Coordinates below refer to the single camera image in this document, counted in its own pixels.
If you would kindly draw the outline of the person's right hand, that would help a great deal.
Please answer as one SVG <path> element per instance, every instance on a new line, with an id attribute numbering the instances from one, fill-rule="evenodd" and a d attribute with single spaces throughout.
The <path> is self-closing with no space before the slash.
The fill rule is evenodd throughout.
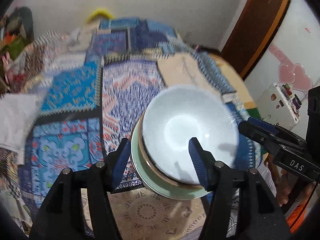
<path id="1" fill-rule="evenodd" d="M 272 180 L 276 187 L 276 200 L 280 206 L 283 206 L 289 201 L 289 193 L 292 190 L 288 181 L 288 172 L 284 169 L 281 169 L 281 172 L 279 172 L 278 166 L 273 163 L 273 157 L 270 154 L 267 155 L 264 163 L 270 170 Z"/>

